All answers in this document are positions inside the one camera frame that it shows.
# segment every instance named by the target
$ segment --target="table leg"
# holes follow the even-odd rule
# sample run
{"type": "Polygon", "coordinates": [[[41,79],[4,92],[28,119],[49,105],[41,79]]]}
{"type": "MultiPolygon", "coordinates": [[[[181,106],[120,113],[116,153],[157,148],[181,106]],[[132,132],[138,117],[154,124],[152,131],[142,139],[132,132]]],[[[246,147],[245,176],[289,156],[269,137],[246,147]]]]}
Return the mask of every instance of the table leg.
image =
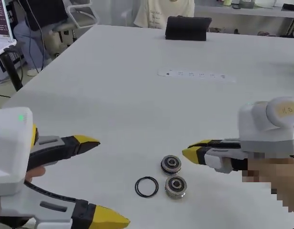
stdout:
{"type": "Polygon", "coordinates": [[[23,84],[20,80],[20,77],[17,73],[17,70],[14,67],[14,64],[10,56],[8,54],[2,55],[0,60],[2,61],[2,64],[4,65],[6,72],[8,73],[15,90],[19,91],[23,87],[23,84]]]}

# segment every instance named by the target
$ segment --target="metal bearing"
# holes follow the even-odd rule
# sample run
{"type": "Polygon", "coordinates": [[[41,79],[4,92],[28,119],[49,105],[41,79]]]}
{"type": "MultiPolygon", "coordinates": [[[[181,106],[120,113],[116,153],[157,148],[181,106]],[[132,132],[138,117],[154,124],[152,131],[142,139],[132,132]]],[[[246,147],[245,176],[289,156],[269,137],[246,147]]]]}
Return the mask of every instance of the metal bearing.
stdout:
{"type": "Polygon", "coordinates": [[[165,184],[165,191],[172,199],[181,199],[187,190],[186,181],[179,176],[168,177],[165,184]]]}
{"type": "Polygon", "coordinates": [[[161,162],[161,168],[168,175],[175,175],[181,170],[181,161],[177,156],[165,156],[161,162]]]}

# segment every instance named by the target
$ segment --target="white table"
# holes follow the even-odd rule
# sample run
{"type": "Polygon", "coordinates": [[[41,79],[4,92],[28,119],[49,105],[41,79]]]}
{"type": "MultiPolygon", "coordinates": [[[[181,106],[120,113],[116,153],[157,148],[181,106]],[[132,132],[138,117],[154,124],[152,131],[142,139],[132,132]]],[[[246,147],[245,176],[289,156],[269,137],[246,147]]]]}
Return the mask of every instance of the white table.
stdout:
{"type": "Polygon", "coordinates": [[[294,40],[217,33],[207,39],[91,28],[5,104],[31,108],[41,135],[101,140],[85,155],[48,167],[35,184],[112,208],[131,220],[129,229],[293,228],[294,213],[264,184],[192,164],[181,150],[202,139],[237,137],[237,111],[246,102],[294,96],[294,40]],[[163,67],[224,73],[237,83],[158,76],[163,67]],[[189,187],[180,201],[164,191],[160,161],[169,154],[181,158],[189,187]],[[153,198],[134,191],[144,176],[159,181],[153,198]]]}

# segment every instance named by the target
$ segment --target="hand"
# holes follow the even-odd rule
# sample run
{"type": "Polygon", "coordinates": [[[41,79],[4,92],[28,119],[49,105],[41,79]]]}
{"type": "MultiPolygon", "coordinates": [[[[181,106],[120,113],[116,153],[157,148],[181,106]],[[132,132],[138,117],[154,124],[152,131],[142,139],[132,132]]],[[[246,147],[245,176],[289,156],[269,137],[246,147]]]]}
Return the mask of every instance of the hand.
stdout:
{"type": "Polygon", "coordinates": [[[26,173],[25,180],[31,182],[33,177],[41,177],[45,174],[45,167],[34,168],[26,173]]]}
{"type": "Polygon", "coordinates": [[[294,158],[248,160],[245,182],[267,182],[277,190],[277,200],[294,212],[294,158]]]}

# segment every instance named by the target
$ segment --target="black o-ring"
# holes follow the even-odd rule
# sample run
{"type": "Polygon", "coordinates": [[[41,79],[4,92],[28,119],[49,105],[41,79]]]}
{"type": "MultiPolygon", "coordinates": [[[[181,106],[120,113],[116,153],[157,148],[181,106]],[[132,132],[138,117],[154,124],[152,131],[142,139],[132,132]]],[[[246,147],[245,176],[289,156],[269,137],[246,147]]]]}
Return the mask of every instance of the black o-ring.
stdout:
{"type": "Polygon", "coordinates": [[[143,198],[150,198],[150,197],[153,197],[157,192],[158,192],[158,182],[156,179],[154,179],[153,177],[142,177],[140,178],[139,180],[137,180],[136,184],[135,184],[135,191],[136,193],[140,196],[140,197],[143,197],[143,198]],[[143,193],[141,193],[138,189],[138,185],[139,183],[142,181],[142,180],[151,180],[153,181],[153,183],[155,183],[156,185],[156,189],[155,191],[151,194],[151,195],[144,195],[143,193]]]}

